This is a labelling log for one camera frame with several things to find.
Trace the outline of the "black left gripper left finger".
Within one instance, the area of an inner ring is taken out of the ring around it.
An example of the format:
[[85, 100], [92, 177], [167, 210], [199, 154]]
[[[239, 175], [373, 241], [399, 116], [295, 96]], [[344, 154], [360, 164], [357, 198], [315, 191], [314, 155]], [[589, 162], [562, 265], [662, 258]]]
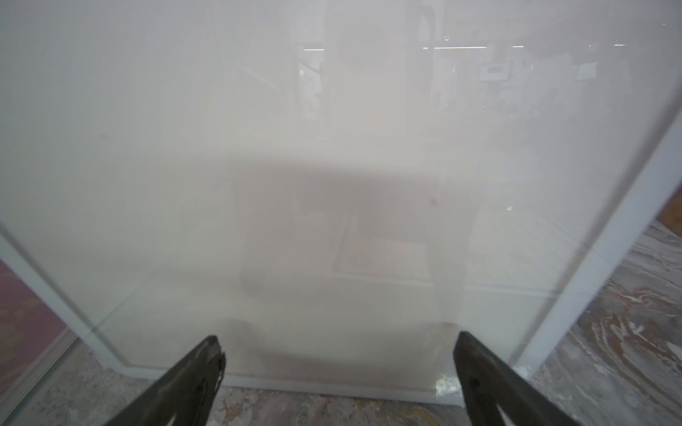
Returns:
[[218, 337], [209, 335], [109, 425], [206, 425], [226, 367]]

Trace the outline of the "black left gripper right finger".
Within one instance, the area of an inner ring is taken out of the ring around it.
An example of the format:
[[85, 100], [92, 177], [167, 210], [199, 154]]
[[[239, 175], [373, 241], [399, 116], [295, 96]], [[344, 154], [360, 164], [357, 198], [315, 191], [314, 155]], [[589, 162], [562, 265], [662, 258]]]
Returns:
[[473, 425], [578, 425], [471, 333], [460, 332], [453, 359]]

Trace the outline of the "white acrylic menu rack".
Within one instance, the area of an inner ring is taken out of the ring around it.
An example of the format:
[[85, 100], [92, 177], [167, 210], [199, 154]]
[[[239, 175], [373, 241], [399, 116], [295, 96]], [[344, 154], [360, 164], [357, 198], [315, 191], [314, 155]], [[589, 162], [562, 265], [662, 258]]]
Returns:
[[680, 183], [678, 1], [5, 1], [1, 257], [116, 371], [458, 404]]

